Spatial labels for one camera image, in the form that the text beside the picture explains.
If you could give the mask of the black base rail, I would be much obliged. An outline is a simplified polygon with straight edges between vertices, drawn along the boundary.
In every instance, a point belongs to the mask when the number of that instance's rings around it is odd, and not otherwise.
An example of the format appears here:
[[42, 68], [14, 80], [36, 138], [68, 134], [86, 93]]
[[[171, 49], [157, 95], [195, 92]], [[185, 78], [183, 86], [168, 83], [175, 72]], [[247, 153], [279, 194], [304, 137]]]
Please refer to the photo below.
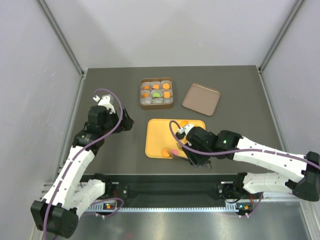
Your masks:
[[236, 175], [217, 174], [86, 174], [105, 182], [105, 193], [89, 211], [109, 215], [146, 212], [231, 212], [247, 215], [263, 199], [262, 193], [248, 193], [233, 186]]

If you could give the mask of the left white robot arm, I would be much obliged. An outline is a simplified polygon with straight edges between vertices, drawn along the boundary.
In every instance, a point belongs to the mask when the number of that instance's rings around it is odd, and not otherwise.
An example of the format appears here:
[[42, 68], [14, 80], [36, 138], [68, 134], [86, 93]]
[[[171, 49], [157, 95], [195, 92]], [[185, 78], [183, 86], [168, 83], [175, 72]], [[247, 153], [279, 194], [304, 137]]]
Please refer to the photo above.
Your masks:
[[87, 122], [75, 135], [69, 155], [51, 188], [41, 200], [35, 200], [30, 208], [35, 226], [43, 232], [63, 238], [70, 238], [75, 232], [79, 219], [92, 205], [99, 204], [100, 198], [113, 201], [111, 209], [117, 211], [115, 186], [107, 177], [96, 174], [78, 190], [83, 174], [96, 157], [105, 138], [111, 134], [132, 129], [134, 121], [125, 107], [120, 106], [117, 113], [113, 101], [119, 98], [113, 92], [99, 97], [94, 95], [96, 105], [88, 112]]

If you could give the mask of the orange cookie bottom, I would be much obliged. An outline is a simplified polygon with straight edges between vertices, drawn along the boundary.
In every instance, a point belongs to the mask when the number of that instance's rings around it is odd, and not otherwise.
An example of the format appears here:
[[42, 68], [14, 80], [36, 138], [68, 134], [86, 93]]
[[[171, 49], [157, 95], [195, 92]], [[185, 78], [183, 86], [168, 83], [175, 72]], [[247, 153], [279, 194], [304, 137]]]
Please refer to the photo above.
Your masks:
[[164, 158], [170, 158], [171, 157], [171, 150], [169, 148], [164, 148], [161, 151], [161, 154]]

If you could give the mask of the black cookie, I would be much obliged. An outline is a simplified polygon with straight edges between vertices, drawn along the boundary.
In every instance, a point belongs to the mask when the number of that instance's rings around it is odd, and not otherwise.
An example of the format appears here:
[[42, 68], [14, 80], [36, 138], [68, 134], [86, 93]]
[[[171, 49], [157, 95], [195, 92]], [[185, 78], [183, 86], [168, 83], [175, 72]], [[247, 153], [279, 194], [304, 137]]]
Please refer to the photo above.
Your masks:
[[179, 132], [177, 132], [177, 133], [175, 134], [175, 136], [177, 137], [178, 140], [182, 140], [182, 139], [185, 137], [185, 133], [179, 133]]

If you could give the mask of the green cookie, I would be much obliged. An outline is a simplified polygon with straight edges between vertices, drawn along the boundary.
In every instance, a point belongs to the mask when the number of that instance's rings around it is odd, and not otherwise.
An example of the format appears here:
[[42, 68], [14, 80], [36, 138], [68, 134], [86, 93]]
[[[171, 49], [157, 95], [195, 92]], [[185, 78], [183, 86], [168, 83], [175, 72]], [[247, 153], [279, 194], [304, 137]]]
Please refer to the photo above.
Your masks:
[[154, 93], [152, 94], [152, 97], [153, 97], [153, 98], [160, 98], [160, 97], [161, 97], [161, 94], [160, 94], [159, 92], [154, 92]]

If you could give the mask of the tan round cookie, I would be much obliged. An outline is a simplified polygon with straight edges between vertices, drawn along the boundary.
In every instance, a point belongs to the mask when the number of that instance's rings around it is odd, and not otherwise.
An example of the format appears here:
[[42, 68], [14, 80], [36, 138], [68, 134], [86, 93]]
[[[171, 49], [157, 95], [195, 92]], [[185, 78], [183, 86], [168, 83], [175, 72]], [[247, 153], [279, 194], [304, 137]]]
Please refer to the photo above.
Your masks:
[[162, 88], [163, 89], [170, 89], [171, 88], [171, 85], [169, 84], [169, 83], [164, 83], [163, 85], [162, 85]]
[[163, 97], [164, 97], [164, 98], [170, 98], [170, 97], [171, 97], [171, 93], [170, 93], [169, 91], [165, 91], [165, 92], [163, 93]]

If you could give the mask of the yellow tray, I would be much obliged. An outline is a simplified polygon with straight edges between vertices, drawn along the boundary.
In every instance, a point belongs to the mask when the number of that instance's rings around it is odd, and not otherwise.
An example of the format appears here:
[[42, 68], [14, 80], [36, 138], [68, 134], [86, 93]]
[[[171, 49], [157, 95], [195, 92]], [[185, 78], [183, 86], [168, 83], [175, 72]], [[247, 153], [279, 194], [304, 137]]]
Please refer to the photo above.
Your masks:
[[171, 159], [163, 157], [164, 148], [174, 148], [178, 143], [170, 131], [170, 119], [153, 118], [147, 124], [145, 154], [149, 158]]

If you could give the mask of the orange fish cookie upper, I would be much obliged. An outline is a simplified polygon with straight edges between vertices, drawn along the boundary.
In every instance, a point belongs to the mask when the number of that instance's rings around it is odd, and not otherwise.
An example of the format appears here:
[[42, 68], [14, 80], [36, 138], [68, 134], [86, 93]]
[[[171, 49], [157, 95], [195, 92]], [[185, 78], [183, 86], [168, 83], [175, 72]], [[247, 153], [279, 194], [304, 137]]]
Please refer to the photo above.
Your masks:
[[187, 121], [187, 120], [183, 120], [183, 121], [181, 121], [180, 122], [180, 126], [185, 126], [185, 125], [187, 125], [189, 122]]

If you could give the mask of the tan flower cookie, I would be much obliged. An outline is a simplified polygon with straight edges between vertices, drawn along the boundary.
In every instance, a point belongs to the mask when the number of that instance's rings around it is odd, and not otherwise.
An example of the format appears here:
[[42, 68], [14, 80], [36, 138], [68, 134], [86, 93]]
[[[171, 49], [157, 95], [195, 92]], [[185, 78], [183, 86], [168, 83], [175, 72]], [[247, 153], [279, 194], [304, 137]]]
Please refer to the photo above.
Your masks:
[[154, 85], [152, 86], [152, 88], [155, 89], [155, 90], [158, 90], [158, 89], [160, 89], [160, 86], [159, 86], [158, 84], [154, 84]]

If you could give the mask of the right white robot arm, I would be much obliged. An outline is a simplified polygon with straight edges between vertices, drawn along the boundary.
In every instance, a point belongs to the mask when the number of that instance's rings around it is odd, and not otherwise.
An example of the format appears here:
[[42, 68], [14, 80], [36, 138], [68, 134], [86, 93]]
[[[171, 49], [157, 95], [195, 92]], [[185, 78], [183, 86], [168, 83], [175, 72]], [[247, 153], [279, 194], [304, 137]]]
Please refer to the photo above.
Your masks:
[[229, 159], [267, 169], [268, 173], [238, 173], [233, 192], [239, 198], [262, 192], [289, 193], [302, 200], [320, 200], [320, 155], [293, 154], [258, 144], [239, 133], [218, 134], [187, 124], [174, 134], [185, 139], [182, 150], [195, 167], [210, 164], [210, 158]]

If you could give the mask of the orange flower cookie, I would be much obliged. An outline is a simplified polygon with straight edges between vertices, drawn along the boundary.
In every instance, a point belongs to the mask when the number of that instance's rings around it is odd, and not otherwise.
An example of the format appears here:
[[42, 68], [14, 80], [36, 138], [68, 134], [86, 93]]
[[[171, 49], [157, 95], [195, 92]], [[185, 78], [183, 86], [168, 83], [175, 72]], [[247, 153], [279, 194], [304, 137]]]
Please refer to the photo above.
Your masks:
[[148, 96], [149, 96], [149, 94], [146, 92], [141, 95], [142, 98], [147, 98]]

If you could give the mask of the brown tin lid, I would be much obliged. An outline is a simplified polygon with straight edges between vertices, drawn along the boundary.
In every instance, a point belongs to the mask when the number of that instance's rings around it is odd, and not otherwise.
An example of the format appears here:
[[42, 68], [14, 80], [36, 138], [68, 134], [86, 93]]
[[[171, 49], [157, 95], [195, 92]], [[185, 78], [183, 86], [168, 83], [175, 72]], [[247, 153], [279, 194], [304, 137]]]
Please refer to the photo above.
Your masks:
[[197, 113], [212, 116], [220, 98], [221, 93], [218, 90], [194, 83], [188, 89], [182, 106]]

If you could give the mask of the pink cookie bottom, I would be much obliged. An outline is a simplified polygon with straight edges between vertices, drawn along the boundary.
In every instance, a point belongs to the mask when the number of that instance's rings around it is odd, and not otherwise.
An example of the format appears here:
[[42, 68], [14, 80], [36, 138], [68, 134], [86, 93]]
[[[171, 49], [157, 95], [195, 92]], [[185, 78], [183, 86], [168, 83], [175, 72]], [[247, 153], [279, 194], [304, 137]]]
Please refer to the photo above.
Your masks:
[[178, 155], [179, 154], [179, 152], [176, 149], [172, 149], [171, 153], [174, 154], [174, 155]]

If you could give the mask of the brown cookie tin box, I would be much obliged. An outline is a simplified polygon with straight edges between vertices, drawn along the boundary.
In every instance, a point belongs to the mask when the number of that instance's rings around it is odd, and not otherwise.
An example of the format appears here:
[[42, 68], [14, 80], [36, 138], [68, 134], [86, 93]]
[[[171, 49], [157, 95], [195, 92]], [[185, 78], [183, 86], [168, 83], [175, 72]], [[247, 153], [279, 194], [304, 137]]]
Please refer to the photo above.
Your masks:
[[170, 77], [143, 78], [139, 85], [139, 103], [143, 110], [165, 110], [174, 105]]

